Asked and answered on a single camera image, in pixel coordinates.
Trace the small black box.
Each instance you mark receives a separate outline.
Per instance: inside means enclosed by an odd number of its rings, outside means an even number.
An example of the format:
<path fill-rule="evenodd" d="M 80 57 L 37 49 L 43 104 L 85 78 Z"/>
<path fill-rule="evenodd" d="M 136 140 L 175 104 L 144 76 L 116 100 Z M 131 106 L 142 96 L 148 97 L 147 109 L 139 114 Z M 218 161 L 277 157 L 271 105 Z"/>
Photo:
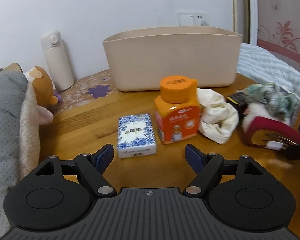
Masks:
<path fill-rule="evenodd" d="M 248 107 L 245 94 L 242 91 L 227 96 L 226 102 L 231 104 L 238 111 L 239 115 L 243 115 Z"/>

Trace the cream white scrunchie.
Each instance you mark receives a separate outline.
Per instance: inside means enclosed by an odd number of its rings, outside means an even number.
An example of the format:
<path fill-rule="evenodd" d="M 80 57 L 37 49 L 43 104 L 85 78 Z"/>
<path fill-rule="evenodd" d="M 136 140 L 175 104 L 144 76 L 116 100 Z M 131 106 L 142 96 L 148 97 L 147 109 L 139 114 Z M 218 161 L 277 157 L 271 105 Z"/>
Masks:
<path fill-rule="evenodd" d="M 197 100 L 202 108 L 198 131 L 218 144 L 226 143 L 239 123 L 238 111 L 211 89 L 197 88 Z"/>

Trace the beige plastic storage bin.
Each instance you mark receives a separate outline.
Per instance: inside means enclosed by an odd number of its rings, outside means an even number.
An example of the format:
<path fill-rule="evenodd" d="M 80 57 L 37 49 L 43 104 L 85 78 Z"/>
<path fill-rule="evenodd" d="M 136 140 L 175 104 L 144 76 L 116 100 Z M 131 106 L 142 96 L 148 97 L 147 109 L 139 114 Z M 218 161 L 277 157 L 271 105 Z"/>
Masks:
<path fill-rule="evenodd" d="M 124 31 L 103 41 L 120 91 L 157 90 L 166 76 L 198 87 L 226 87 L 236 79 L 242 35 L 216 27 L 177 26 Z"/>

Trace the blue white tissue pack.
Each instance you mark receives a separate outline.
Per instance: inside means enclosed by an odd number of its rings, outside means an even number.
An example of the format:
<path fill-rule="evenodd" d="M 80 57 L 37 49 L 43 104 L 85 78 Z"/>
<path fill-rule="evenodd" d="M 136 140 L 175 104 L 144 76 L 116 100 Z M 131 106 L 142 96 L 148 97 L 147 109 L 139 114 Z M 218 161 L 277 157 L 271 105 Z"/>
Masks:
<path fill-rule="evenodd" d="M 117 154 L 121 159 L 153 155 L 157 152 L 151 116 L 127 115 L 119 118 Z"/>

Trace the orange cotton ball bottle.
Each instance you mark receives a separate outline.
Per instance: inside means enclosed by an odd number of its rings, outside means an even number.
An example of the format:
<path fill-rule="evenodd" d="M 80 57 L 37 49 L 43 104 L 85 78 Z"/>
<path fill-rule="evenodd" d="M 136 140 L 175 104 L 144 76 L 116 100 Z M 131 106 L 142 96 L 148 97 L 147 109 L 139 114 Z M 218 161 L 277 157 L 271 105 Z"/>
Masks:
<path fill-rule="evenodd" d="M 198 133 L 200 105 L 197 80 L 174 75 L 160 81 L 160 95 L 154 100 L 158 134 L 168 145 Z"/>

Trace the white thermos bottle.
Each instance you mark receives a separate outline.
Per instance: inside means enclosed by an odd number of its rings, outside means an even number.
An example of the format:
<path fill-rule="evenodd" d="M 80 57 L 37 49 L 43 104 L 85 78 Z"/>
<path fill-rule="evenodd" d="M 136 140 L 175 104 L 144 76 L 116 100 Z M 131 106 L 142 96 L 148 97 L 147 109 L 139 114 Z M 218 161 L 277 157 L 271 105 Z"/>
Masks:
<path fill-rule="evenodd" d="M 46 64 L 57 91 L 69 89 L 75 83 L 65 52 L 61 33 L 53 31 L 41 38 Z"/>

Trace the brown bear plush toy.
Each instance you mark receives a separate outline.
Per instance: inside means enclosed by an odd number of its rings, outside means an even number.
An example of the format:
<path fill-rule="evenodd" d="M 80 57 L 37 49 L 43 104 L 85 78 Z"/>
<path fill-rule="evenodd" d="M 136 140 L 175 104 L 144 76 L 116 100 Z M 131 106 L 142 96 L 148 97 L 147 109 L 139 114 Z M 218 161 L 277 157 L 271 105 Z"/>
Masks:
<path fill-rule="evenodd" d="M 55 96 L 52 80 L 42 67 L 35 66 L 24 75 L 32 83 L 37 105 L 44 108 L 57 105 L 58 98 Z"/>

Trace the grey turtle plush cushion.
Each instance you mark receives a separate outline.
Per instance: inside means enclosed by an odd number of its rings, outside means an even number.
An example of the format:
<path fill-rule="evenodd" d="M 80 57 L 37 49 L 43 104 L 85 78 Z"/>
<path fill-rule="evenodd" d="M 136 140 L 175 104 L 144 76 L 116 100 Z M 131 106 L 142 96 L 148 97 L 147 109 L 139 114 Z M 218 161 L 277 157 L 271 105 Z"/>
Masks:
<path fill-rule="evenodd" d="M 52 121 L 24 73 L 0 72 L 0 238 L 10 229 L 4 198 L 38 165 L 39 126 Z"/>

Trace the striped light blue blanket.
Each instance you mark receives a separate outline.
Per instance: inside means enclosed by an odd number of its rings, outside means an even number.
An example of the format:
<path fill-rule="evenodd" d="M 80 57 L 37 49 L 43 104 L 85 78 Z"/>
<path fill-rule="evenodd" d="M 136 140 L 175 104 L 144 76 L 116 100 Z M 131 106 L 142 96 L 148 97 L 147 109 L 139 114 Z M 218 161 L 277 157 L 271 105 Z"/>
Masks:
<path fill-rule="evenodd" d="M 237 73 L 258 83 L 276 83 L 300 99 L 300 72 L 259 46 L 241 44 Z"/>

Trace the floral table mat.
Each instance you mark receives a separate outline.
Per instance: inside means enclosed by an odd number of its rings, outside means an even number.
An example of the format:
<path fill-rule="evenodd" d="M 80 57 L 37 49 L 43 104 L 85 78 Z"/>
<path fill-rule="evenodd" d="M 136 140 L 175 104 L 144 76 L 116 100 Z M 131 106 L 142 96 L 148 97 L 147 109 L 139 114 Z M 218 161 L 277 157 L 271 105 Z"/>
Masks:
<path fill-rule="evenodd" d="M 105 70 L 79 79 L 71 88 L 58 92 L 61 102 L 50 110 L 56 115 L 105 98 L 112 92 L 117 92 L 117 89 L 110 70 Z"/>

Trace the purple pen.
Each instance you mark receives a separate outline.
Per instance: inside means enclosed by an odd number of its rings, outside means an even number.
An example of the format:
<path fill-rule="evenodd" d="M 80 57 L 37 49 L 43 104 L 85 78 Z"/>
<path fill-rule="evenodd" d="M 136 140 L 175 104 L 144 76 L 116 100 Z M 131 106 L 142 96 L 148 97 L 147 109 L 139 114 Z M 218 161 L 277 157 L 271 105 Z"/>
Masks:
<path fill-rule="evenodd" d="M 56 90 L 54 92 L 54 96 L 58 99 L 58 102 L 62 102 L 62 97 Z"/>

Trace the green plaid scrunchie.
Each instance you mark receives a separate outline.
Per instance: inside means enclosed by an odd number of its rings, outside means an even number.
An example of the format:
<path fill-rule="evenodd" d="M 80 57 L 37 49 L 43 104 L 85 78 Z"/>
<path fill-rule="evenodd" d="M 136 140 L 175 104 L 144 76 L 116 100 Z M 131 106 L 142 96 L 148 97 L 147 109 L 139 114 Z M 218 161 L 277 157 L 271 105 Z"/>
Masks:
<path fill-rule="evenodd" d="M 242 90 L 247 103 L 261 103 L 270 116 L 291 124 L 298 117 L 300 98 L 293 92 L 275 83 L 249 85 Z"/>

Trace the red stapler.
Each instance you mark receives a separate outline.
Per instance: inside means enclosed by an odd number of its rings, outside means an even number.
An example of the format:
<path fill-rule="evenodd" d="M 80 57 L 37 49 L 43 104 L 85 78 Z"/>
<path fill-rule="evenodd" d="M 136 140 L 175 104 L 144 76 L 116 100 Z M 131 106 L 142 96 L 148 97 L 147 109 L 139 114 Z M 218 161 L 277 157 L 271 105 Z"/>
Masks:
<path fill-rule="evenodd" d="M 280 151 L 288 146 L 300 145 L 300 133 L 289 125 L 262 116 L 250 122 L 244 120 L 243 131 L 247 142 L 256 147 Z"/>

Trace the white wall switch socket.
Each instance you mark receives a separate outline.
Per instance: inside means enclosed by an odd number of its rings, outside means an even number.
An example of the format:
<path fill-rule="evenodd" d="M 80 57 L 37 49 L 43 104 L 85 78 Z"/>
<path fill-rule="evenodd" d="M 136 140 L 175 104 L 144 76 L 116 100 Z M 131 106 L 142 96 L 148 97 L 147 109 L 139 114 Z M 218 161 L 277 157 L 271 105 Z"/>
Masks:
<path fill-rule="evenodd" d="M 210 15 L 202 11 L 177 11 L 177 22 L 180 26 L 209 26 Z"/>

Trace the white door frame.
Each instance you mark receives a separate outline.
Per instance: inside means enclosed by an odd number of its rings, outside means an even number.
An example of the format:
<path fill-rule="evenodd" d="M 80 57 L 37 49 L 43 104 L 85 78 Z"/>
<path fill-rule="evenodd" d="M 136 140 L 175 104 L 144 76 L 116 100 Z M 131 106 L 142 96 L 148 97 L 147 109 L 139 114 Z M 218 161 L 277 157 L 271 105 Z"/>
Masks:
<path fill-rule="evenodd" d="M 250 38 L 251 45 L 257 45 L 258 35 L 258 0 L 249 0 L 250 11 Z"/>

